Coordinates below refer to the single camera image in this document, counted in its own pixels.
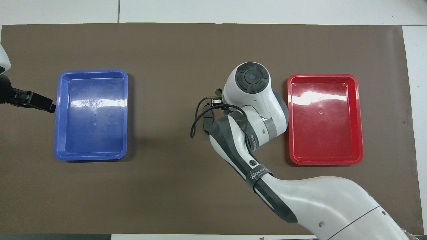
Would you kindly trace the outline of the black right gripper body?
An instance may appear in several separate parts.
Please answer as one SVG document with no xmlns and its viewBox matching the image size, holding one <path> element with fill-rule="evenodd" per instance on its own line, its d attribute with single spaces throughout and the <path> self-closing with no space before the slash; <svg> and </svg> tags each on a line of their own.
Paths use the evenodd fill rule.
<svg viewBox="0 0 427 240">
<path fill-rule="evenodd" d="M 212 105 L 205 104 L 203 107 L 203 111 L 206 111 L 210 107 L 212 107 Z M 206 112 L 203 116 L 203 129 L 207 135 L 209 134 L 214 121 L 215 121 L 215 114 L 214 114 L 214 110 L 211 109 L 210 111 Z"/>
</svg>

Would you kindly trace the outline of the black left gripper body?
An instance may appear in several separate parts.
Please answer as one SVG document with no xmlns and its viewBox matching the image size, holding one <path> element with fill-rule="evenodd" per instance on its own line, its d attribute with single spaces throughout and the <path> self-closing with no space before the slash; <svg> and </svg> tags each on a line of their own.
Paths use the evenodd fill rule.
<svg viewBox="0 0 427 240">
<path fill-rule="evenodd" d="M 29 105 L 24 103 L 28 99 L 27 91 L 13 88 L 9 78 L 2 74 L 0 75 L 0 103 L 20 102 L 24 108 L 30 108 Z"/>
</svg>

